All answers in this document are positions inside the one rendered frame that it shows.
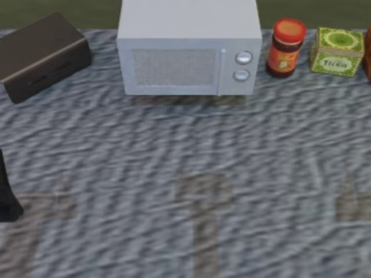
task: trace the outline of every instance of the white microwave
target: white microwave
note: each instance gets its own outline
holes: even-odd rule
[[[252,94],[261,42],[255,0],[123,0],[125,93]]]

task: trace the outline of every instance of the jar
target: jar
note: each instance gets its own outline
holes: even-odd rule
[[[281,19],[274,24],[267,72],[276,78],[291,76],[296,68],[307,28],[296,19]]]

